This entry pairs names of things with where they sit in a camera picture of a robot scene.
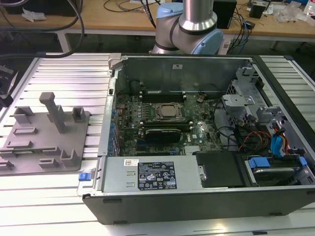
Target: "cpu socket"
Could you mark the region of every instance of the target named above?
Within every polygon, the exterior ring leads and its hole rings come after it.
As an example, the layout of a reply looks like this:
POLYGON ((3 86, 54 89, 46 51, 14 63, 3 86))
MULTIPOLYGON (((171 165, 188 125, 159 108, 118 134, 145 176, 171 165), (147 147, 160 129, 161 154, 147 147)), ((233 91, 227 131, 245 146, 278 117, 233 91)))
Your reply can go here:
POLYGON ((182 119, 181 105, 179 103, 155 104, 156 120, 182 119))

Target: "power adapter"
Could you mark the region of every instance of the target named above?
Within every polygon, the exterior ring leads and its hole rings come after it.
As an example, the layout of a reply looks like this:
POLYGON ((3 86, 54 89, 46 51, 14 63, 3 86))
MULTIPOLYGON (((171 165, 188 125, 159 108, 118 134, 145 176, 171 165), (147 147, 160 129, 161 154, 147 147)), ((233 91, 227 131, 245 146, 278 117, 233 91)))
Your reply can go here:
POLYGON ((252 30, 252 29, 254 29, 254 27, 255 27, 255 23, 250 22, 250 21, 245 21, 245 24, 246 24, 246 27, 247 27, 249 30, 252 30))

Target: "blue latch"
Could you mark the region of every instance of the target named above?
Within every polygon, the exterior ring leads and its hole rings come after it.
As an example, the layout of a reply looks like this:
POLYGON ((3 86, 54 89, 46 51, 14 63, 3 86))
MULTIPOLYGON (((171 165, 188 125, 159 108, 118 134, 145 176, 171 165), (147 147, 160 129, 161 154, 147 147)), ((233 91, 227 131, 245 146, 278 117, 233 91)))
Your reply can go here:
POLYGON ((280 136, 277 136, 277 135, 272 136, 270 150, 278 158, 282 158, 280 154, 280 149, 282 147, 282 144, 283 144, 283 139, 280 136))
POLYGON ((79 181, 90 181, 92 173, 80 173, 79 181))
POLYGON ((253 157, 248 161, 251 169, 270 167, 267 157, 253 157))
POLYGON ((305 160, 305 158, 303 156, 300 156, 299 159, 300 159, 302 166, 307 166, 307 161, 305 160))

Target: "blue cable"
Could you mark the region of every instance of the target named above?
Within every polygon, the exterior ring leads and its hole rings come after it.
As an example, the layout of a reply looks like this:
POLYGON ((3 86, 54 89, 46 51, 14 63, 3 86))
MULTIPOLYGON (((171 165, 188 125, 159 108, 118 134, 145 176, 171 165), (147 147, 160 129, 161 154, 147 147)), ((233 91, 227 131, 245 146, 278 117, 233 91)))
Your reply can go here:
POLYGON ((241 45, 241 48, 240 48, 239 52, 237 53, 237 55, 239 55, 239 54, 241 53, 242 49, 244 48, 244 46, 245 46, 245 44, 246 44, 246 41, 247 41, 247 33, 246 33, 246 32, 247 32, 247 26, 246 26, 245 21, 244 21, 242 18, 240 18, 240 17, 234 17, 234 16, 233 16, 233 18, 242 21, 243 24, 244 24, 244 35, 245 35, 245 39, 244 39, 244 41, 243 41, 243 44, 241 45))
POLYGON ((247 34, 246 34, 246 31, 247 31, 247 26, 246 26, 246 23, 245 21, 242 19, 243 23, 244 23, 244 32, 245 32, 245 40, 243 42, 243 45, 241 46, 240 50, 238 51, 237 55, 239 55, 241 53, 241 51, 243 50, 245 44, 246 44, 246 39, 247 39, 247 34))

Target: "power supply label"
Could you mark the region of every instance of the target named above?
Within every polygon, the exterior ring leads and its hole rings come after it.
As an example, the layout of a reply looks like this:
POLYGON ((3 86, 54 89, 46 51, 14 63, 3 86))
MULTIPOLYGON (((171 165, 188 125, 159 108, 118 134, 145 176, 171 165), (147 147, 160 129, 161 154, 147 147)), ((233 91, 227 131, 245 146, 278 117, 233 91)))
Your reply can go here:
POLYGON ((140 190, 177 189, 174 162, 139 162, 140 190))

